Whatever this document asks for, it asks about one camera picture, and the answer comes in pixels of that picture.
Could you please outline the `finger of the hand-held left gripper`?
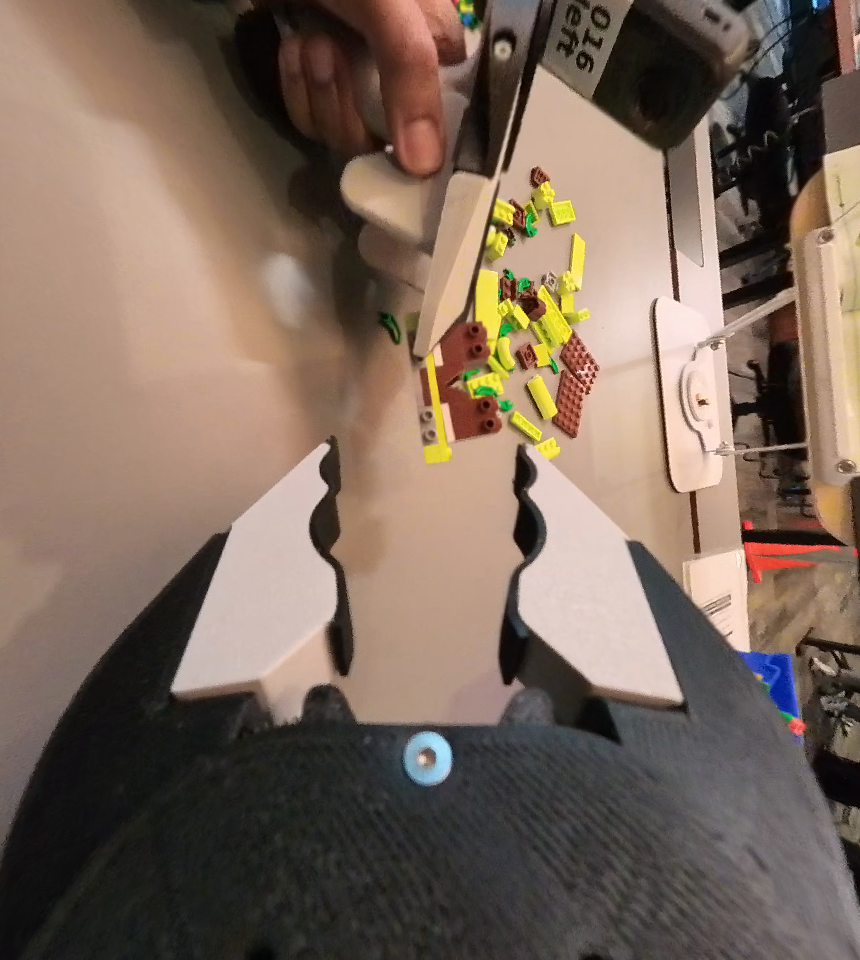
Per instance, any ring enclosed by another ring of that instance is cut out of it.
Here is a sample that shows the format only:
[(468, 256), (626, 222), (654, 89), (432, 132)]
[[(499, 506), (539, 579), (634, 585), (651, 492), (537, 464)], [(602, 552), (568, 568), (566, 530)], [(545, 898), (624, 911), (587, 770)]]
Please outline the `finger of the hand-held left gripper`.
[(441, 207), (413, 342), (415, 358), (431, 354), (453, 324), (465, 317), (500, 179), (500, 174), (463, 171), (431, 178), (434, 199), (441, 199)]

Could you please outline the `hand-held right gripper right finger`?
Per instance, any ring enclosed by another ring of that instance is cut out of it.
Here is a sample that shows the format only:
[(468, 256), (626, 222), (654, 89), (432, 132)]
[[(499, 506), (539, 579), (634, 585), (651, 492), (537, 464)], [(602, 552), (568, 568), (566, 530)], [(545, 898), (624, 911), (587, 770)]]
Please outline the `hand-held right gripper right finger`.
[(515, 456), (512, 540), (499, 634), (507, 687), (542, 687), (566, 714), (589, 697), (686, 706), (632, 547), (637, 543), (532, 446)]

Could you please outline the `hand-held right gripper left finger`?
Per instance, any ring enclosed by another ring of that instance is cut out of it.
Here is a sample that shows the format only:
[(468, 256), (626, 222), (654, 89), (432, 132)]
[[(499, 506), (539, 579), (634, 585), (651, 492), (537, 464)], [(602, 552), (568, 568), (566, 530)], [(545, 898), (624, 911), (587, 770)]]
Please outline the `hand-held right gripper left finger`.
[(354, 652), (340, 536), (340, 453), (328, 438), (231, 525), (171, 692), (251, 694), (295, 721), (306, 694), (348, 674)]

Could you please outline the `yellow and brown lego assembly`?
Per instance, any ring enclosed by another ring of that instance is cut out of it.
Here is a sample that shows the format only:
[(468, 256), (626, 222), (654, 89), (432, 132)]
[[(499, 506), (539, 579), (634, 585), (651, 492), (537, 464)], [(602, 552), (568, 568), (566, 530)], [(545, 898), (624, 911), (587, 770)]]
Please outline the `yellow and brown lego assembly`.
[(419, 412), (420, 436), (427, 465), (445, 464), (452, 457), (446, 407), (435, 355), (428, 354), (420, 370), (421, 396), (424, 400)]

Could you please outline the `person's left hand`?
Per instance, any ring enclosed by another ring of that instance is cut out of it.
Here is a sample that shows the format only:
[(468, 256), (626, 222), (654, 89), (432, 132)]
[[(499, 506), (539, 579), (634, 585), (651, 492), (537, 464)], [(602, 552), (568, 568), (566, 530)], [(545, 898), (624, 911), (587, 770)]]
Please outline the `person's left hand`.
[(388, 141), (415, 177), (436, 174), (447, 152), (439, 71), (465, 60), (460, 18), (447, 1), (302, 2), (280, 42), (284, 110), (309, 141), (350, 159), (372, 152), (357, 90), (360, 62), (376, 69)]

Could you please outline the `printed paper sheet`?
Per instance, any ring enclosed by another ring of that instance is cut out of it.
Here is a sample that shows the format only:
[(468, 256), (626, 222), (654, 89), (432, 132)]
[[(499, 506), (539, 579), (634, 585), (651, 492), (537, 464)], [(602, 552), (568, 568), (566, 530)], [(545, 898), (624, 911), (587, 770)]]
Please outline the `printed paper sheet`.
[(713, 551), (686, 560), (683, 585), (729, 645), (749, 652), (748, 568), (743, 549)]

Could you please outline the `pile of toy bricks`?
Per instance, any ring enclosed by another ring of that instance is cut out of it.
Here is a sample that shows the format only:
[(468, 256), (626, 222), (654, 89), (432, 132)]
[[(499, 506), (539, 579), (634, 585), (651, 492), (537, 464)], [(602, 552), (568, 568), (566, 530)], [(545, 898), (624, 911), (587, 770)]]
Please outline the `pile of toy bricks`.
[[(503, 427), (551, 461), (560, 452), (558, 436), (579, 436), (584, 400), (600, 366), (578, 332), (590, 312), (576, 304), (587, 251), (576, 230), (577, 212), (571, 200), (556, 195), (544, 165), (529, 170), (529, 186), (524, 201), (496, 200), (483, 266), (461, 319), (485, 326), (491, 353), (486, 367), (464, 376), (467, 393), (495, 394)], [(414, 360), (419, 436), (425, 360)], [(451, 444), (452, 454), (459, 442)]]

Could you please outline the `blue labelled plastic bin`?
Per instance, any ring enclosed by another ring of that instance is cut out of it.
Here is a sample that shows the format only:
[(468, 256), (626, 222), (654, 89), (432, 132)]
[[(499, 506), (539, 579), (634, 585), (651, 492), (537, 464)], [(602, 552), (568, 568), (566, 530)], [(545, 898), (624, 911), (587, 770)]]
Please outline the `blue labelled plastic bin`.
[(801, 718), (796, 691), (794, 658), (790, 654), (739, 652), (738, 656), (767, 690), (784, 725), (796, 742), (802, 746), (806, 724)]

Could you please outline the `red plastic crate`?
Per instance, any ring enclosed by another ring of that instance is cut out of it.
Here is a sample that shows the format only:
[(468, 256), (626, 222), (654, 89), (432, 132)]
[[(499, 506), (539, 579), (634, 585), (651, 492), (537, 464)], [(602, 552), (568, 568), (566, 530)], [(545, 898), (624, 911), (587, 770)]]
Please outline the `red plastic crate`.
[(745, 520), (741, 534), (748, 575), (755, 584), (763, 582), (767, 572), (848, 565), (858, 558), (856, 547), (821, 529), (757, 529)]

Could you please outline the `white book stand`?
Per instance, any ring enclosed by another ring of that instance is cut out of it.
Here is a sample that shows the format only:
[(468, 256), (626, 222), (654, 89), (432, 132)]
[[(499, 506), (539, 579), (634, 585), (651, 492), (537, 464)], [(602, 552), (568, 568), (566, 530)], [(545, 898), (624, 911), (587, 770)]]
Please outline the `white book stand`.
[(737, 455), (724, 440), (728, 388), (714, 356), (739, 325), (711, 332), (700, 311), (666, 296), (652, 303), (651, 316), (669, 480), (690, 495), (718, 486), (724, 460)]

